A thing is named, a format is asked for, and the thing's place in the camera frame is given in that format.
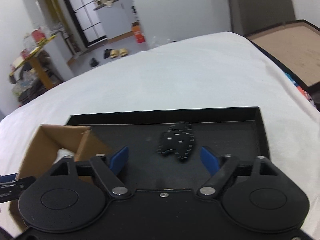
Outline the white tissue packet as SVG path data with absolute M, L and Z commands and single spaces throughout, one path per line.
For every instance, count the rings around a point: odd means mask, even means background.
M 57 156 L 56 156 L 56 159 L 55 161 L 53 162 L 53 164 L 59 162 L 61 159 L 63 158 L 74 158 L 75 156 L 75 153 L 68 150 L 68 149 L 65 149 L 65 148 L 61 148 L 57 151 Z

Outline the brown cardboard box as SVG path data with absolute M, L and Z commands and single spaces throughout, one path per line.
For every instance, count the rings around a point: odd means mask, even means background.
M 75 153 L 53 164 L 61 148 Z M 10 213 L 21 230 L 28 226 L 48 232 L 69 231 L 97 218 L 105 195 L 90 174 L 76 167 L 112 148 L 87 126 L 41 125 L 36 131 L 17 177 L 33 176 L 35 184 L 10 203 Z

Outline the black stitched fabric plush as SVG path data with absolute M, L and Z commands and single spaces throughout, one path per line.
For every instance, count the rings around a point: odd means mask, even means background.
M 162 156 L 174 154 L 178 161 L 185 162 L 191 156 L 194 146 L 192 125 L 177 122 L 161 133 L 157 153 Z

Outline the black shallow tray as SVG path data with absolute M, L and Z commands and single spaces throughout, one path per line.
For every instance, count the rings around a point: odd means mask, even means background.
M 158 153 L 162 133 L 177 122 L 189 123 L 195 137 L 185 162 Z M 118 176 L 131 190 L 198 189 L 210 178 L 200 159 L 203 146 L 234 155 L 242 165 L 270 155 L 258 107 L 79 114 L 67 125 L 89 126 L 113 152 L 128 147 L 129 159 Z

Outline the white bed blanket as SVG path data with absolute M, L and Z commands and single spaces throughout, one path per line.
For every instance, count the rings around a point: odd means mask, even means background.
M 271 159 L 308 196 L 303 230 L 319 239 L 319 111 L 251 42 L 224 32 L 106 63 L 49 90 L 1 121 L 1 174 L 19 170 L 41 124 L 71 115 L 258 106 Z

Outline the black slipper apart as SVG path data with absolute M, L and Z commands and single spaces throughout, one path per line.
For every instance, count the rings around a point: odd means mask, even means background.
M 94 68 L 99 65 L 99 62 L 95 58 L 91 58 L 89 65 L 90 65 L 90 67 Z

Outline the left yellow slipper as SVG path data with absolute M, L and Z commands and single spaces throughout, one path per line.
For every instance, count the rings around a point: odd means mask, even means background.
M 118 56 L 119 56 L 119 50 L 117 50 L 117 49 L 111 50 L 111 52 L 110 52 L 110 58 L 111 59 L 114 59 L 114 58 L 116 58 Z

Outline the right yellow slipper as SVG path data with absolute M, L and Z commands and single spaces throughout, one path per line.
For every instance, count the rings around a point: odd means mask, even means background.
M 129 52 L 128 52 L 128 50 L 125 49 L 125 48 L 121 48 L 121 49 L 119 50 L 119 56 L 120 56 L 120 57 L 125 57 L 125 56 L 127 56 L 128 54 L 129 54 Z

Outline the black slipper near yellow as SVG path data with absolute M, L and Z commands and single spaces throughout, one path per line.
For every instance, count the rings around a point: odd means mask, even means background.
M 104 51 L 104 58 L 105 58 L 105 59 L 109 58 L 111 52 L 112 52 L 112 49 L 105 49 L 105 51 Z

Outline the yellow round table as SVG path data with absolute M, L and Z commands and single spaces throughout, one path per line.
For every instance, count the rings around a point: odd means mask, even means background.
M 56 35 L 52 35 L 49 38 L 42 39 L 37 44 L 36 48 L 34 48 L 31 52 L 26 53 L 25 55 L 20 55 L 10 65 L 11 72 L 9 73 L 9 80 L 12 84 L 16 83 L 16 81 L 13 82 L 13 79 L 11 78 L 12 76 L 14 76 L 14 73 L 16 72 L 16 70 L 23 67 L 25 63 L 29 63 L 31 67 L 35 70 L 39 80 L 42 82 L 42 84 L 45 86 L 47 90 L 50 90 L 54 87 L 54 84 L 52 83 L 51 79 L 49 78 L 47 73 L 43 70 L 40 64 L 40 61 L 36 58 L 36 55 L 44 48 L 44 46 L 49 42 L 51 42 L 54 38 L 56 38 Z

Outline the orange carton on floor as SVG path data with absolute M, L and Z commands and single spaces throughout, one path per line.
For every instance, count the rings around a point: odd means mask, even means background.
M 144 43 L 145 42 L 145 37 L 142 32 L 140 23 L 138 21 L 136 21 L 132 24 L 131 30 L 134 34 L 134 37 L 135 37 L 137 43 Z

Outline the large brown framed board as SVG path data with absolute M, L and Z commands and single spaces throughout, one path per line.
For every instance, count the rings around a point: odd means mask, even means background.
M 310 94 L 319 92 L 319 27 L 306 20 L 285 22 L 246 36 L 281 62 Z

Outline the white kitchen cabinet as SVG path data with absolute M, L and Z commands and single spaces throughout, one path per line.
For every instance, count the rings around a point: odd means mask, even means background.
M 94 9 L 109 40 L 131 32 L 135 21 L 132 6 L 133 0 L 116 0 L 110 7 L 103 4 Z

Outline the red box on table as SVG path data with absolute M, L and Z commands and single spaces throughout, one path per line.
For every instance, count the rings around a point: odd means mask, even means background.
M 44 42 L 47 38 L 45 35 L 45 32 L 41 29 L 41 28 L 37 28 L 35 29 L 32 33 L 31 33 L 32 38 L 34 39 L 34 41 L 36 42 L 36 44 L 39 44 L 41 42 Z

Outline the grey upholstered panel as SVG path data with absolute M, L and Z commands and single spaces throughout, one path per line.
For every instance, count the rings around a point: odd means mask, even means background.
M 242 36 L 296 19 L 292 0 L 229 0 L 232 32 Z

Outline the black frame glass door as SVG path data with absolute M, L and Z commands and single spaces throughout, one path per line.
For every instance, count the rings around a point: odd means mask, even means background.
M 102 23 L 95 10 L 95 0 L 64 0 L 64 2 L 86 47 L 106 38 Z

